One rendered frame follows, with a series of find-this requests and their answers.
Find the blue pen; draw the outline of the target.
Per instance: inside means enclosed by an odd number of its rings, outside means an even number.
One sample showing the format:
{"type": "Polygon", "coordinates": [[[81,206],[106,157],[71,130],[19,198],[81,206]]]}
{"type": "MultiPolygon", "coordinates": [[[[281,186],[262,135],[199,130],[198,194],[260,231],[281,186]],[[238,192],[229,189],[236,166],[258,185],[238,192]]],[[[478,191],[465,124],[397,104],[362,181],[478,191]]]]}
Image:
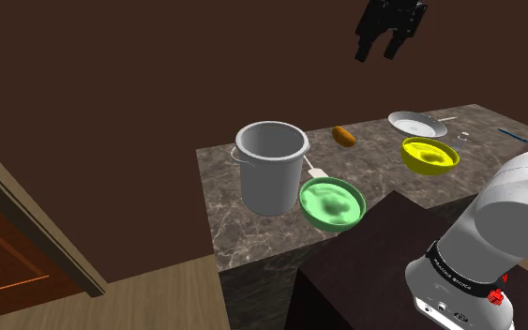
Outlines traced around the blue pen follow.
{"type": "Polygon", "coordinates": [[[508,135],[508,136],[510,136],[510,137],[512,137],[512,138],[514,138],[514,139],[516,139],[516,140],[518,140],[518,141],[521,141],[521,142],[523,142],[523,143],[528,143],[528,140],[526,140],[526,139],[524,139],[524,138],[522,138],[522,137],[520,137],[520,136],[518,136],[518,135],[516,135],[516,134],[513,134],[513,133],[511,133],[511,132],[508,132],[508,131],[505,130],[505,129],[497,128],[497,130],[499,130],[500,132],[502,132],[502,133],[504,133],[504,134],[506,134],[506,135],[508,135]]]}

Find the grey frying pan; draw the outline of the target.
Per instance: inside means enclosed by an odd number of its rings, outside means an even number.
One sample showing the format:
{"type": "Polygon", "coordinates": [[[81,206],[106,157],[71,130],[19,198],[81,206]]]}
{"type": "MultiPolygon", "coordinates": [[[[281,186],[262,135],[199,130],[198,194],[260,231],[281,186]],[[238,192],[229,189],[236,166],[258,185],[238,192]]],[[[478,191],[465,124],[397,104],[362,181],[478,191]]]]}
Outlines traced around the grey frying pan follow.
{"type": "Polygon", "coordinates": [[[422,112],[398,111],[388,115],[387,119],[392,128],[405,137],[437,139],[448,132],[441,120],[422,112]]]}

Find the white spatula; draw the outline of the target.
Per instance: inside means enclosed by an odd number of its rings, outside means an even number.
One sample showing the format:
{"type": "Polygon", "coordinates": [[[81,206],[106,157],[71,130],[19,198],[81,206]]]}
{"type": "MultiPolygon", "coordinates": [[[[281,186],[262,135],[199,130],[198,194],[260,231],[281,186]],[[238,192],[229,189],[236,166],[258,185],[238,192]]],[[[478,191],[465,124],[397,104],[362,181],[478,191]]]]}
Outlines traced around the white spatula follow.
{"type": "Polygon", "coordinates": [[[307,156],[304,156],[304,160],[309,166],[308,173],[311,177],[313,178],[328,177],[328,174],[323,169],[314,167],[309,161],[307,156]]]}

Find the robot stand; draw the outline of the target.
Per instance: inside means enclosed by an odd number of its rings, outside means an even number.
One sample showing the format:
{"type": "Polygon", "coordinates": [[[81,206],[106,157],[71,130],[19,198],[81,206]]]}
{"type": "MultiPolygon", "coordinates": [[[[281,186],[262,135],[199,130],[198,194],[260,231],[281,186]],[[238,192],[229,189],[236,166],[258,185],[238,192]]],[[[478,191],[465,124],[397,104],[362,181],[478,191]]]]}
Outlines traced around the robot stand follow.
{"type": "MultiPolygon", "coordinates": [[[[405,270],[475,198],[426,210],[389,193],[300,266],[284,330],[445,330],[416,308],[405,270]]],[[[515,330],[528,330],[528,272],[520,262],[501,287],[515,330]]]]}

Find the brown potato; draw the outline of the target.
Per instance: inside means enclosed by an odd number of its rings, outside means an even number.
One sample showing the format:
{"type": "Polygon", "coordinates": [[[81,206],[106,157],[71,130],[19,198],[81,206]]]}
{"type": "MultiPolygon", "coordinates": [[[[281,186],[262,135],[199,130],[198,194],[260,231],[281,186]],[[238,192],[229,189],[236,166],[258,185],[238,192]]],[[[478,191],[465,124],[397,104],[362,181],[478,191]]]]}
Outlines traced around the brown potato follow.
{"type": "Polygon", "coordinates": [[[335,142],[343,147],[353,147],[356,143],[355,137],[341,126],[332,127],[331,133],[335,142]]]}

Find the small clear shaker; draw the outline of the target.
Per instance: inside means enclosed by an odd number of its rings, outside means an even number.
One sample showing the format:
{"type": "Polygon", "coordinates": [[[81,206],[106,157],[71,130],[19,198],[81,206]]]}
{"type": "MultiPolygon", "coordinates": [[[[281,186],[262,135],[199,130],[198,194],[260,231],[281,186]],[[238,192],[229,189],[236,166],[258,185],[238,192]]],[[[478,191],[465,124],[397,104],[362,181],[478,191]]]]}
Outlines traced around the small clear shaker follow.
{"type": "Polygon", "coordinates": [[[455,150],[456,152],[459,152],[462,150],[467,143],[469,138],[469,134],[467,132],[462,132],[451,144],[450,147],[455,150]]]}

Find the wooden door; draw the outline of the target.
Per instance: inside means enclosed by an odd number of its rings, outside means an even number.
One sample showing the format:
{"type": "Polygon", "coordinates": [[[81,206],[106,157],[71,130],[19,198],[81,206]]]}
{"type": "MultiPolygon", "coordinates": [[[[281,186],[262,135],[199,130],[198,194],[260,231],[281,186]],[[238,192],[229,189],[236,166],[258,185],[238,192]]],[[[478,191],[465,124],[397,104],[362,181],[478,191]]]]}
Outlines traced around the wooden door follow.
{"type": "Polygon", "coordinates": [[[0,162],[0,316],[107,282],[0,162]]]}

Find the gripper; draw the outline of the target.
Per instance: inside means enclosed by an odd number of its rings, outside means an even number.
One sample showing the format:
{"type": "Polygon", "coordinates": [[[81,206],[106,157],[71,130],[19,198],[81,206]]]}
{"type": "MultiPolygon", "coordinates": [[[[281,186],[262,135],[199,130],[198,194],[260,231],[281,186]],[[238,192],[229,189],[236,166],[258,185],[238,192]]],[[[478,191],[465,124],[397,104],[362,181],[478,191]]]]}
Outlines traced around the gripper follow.
{"type": "Polygon", "coordinates": [[[355,29],[358,35],[355,59],[365,62],[378,34],[393,29],[384,52],[384,58],[393,60],[405,40],[415,35],[427,8],[421,0],[369,0],[355,29]]]}

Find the yellow bowl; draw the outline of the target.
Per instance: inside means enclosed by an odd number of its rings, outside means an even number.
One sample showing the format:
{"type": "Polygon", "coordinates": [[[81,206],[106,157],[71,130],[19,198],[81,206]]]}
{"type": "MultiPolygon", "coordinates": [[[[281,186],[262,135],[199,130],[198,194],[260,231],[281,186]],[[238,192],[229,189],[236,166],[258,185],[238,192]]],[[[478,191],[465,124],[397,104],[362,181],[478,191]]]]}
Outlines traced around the yellow bowl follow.
{"type": "Polygon", "coordinates": [[[400,156],[412,172],[429,176],[447,173],[460,162],[454,149],[424,137],[405,139],[400,147],[400,156]]]}

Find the grey metal pot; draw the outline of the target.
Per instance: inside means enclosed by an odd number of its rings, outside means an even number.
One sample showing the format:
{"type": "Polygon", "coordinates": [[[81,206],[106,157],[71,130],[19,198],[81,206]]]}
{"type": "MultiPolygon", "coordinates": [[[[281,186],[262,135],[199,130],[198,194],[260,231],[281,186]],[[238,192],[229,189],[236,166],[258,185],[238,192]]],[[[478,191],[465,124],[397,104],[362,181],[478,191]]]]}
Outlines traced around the grey metal pot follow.
{"type": "Polygon", "coordinates": [[[239,164],[241,198],[248,210],[274,217],[292,209],[308,151],[308,136],[294,125],[260,121],[242,127],[230,157],[239,164]]]}

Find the green bowl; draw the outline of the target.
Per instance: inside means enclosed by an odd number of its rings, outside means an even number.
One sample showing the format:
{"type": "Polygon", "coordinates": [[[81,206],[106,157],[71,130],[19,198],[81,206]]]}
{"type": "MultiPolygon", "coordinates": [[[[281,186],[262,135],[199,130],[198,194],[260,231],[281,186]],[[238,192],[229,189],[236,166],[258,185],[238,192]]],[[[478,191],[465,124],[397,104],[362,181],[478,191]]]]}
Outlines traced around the green bowl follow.
{"type": "Polygon", "coordinates": [[[367,211],[365,198],[354,186],[329,176],[308,180],[300,188],[298,202],[305,219],[329,233],[352,229],[367,211]]]}

